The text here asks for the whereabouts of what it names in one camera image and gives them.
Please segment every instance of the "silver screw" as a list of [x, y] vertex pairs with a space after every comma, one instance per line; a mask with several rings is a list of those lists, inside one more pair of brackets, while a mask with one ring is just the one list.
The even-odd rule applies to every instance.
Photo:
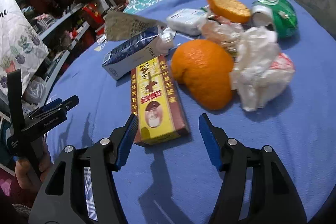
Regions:
[[227, 140], [227, 143], [228, 143], [229, 145], [236, 145], [236, 144], [237, 144], [237, 140], [231, 138], [231, 139], [228, 139], [228, 140]]
[[264, 150], [268, 153], [271, 153], [273, 151], [273, 148], [269, 145], [265, 145]]
[[74, 148], [73, 148], [72, 145], [68, 145], [68, 146], [66, 146], [66, 147], [64, 148], [64, 151], [65, 151], [66, 153], [69, 153], [69, 152], [71, 152], [73, 149], [74, 149]]
[[107, 145], [110, 143], [110, 139], [109, 138], [103, 138], [100, 140], [100, 144], [101, 145]]

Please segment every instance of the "green can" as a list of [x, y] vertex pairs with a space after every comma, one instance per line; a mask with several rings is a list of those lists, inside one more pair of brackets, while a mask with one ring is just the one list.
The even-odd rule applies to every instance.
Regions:
[[288, 0], [257, 0], [252, 5], [254, 26], [268, 26], [279, 38], [291, 37], [296, 32], [297, 17]]

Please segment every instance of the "red label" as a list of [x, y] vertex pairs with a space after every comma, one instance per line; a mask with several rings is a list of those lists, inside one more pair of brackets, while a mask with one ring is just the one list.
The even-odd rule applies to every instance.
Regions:
[[162, 95], [162, 94], [161, 94], [161, 90], [158, 90], [158, 91], [153, 92], [153, 93], [151, 93], [151, 94], [149, 94], [149, 95], [147, 95], [147, 96], [142, 97], [142, 98], [141, 98], [141, 103], [144, 104], [145, 102], [148, 102], [148, 101], [150, 101], [150, 100], [153, 100], [153, 99], [155, 99], [155, 98], [158, 98], [158, 97], [160, 97], [161, 95]]
[[294, 64], [286, 54], [280, 53], [269, 69], [294, 69]]

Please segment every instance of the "white tote bag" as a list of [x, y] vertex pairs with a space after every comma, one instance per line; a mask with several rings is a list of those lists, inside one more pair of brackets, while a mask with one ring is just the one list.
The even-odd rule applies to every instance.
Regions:
[[0, 0], [0, 21], [0, 89], [7, 95], [7, 74], [21, 69], [23, 94], [48, 48], [15, 0]]

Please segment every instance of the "yellow and brown box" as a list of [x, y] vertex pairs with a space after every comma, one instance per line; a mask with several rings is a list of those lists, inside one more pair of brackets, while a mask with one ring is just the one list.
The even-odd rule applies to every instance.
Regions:
[[160, 55], [131, 71], [131, 109], [139, 127], [134, 143], [145, 146], [189, 133], [167, 60]]

